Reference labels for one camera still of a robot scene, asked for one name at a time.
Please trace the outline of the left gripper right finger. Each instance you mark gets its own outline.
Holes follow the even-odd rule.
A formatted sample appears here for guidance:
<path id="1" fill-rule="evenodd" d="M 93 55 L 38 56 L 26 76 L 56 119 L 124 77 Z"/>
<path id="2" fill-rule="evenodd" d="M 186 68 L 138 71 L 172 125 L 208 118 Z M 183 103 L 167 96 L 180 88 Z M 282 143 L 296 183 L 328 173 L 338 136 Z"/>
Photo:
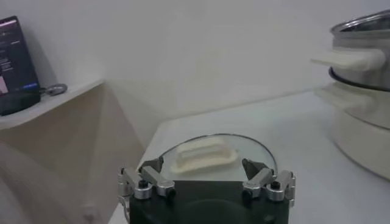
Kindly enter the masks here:
<path id="1" fill-rule="evenodd" d="M 288 170 L 275 174 L 265 163 L 249 159 L 241 161 L 248 180 L 243 182 L 243 199 L 252 201 L 262 194 L 273 202 L 295 202 L 296 176 Z"/>

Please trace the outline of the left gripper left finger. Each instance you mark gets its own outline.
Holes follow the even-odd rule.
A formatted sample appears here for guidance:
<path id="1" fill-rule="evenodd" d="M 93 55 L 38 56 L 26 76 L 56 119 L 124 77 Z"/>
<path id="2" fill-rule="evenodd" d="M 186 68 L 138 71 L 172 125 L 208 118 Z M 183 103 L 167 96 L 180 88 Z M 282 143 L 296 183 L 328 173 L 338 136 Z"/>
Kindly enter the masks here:
<path id="1" fill-rule="evenodd" d="M 149 200 L 153 192 L 167 200 L 176 196 L 176 185 L 172 180 L 166 179 L 151 164 L 162 164 L 163 160 L 146 161 L 145 166 L 138 170 L 121 168 L 118 174 L 118 194 L 122 198 L 134 197 L 137 200 Z"/>

